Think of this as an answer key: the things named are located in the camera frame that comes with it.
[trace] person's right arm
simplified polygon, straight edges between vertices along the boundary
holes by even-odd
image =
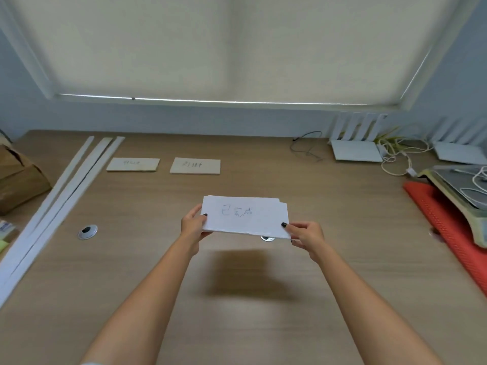
[[[318,263],[366,365],[442,364],[414,329],[325,242],[315,222],[283,227]]]

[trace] wood grain surface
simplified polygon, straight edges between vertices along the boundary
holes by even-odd
[[[29,132],[16,144],[55,180],[90,133]],[[104,134],[96,133],[95,142]],[[115,156],[160,158],[155,173],[102,171],[0,311],[1,363],[76,364],[110,314],[205,195],[278,197],[326,238],[447,364],[485,364],[487,300],[401,185],[378,164],[336,162],[326,142],[125,134]],[[221,175],[169,174],[175,157],[221,159]],[[417,171],[437,163],[413,158]],[[405,163],[393,170],[403,170]],[[24,226],[42,196],[7,220]],[[88,224],[90,240],[77,239]],[[159,364],[358,364],[318,266],[286,240],[214,233],[193,258]]]

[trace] white rectangular board on table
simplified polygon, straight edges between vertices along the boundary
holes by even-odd
[[[113,158],[107,172],[155,172],[160,159]]]
[[[287,204],[278,198],[204,196],[205,231],[290,239],[281,226],[289,223]]]
[[[219,174],[220,160],[175,158],[171,174]]]

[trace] blue wall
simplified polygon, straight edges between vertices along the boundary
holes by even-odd
[[[487,0],[482,0],[409,112],[390,126],[487,113]],[[30,129],[293,137],[323,130],[334,113],[70,103],[47,100],[0,31],[0,128],[13,140]]]

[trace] red textured object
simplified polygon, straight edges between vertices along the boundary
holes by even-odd
[[[429,184],[406,182],[403,187],[487,296],[487,249],[473,243],[472,231],[463,214]]]

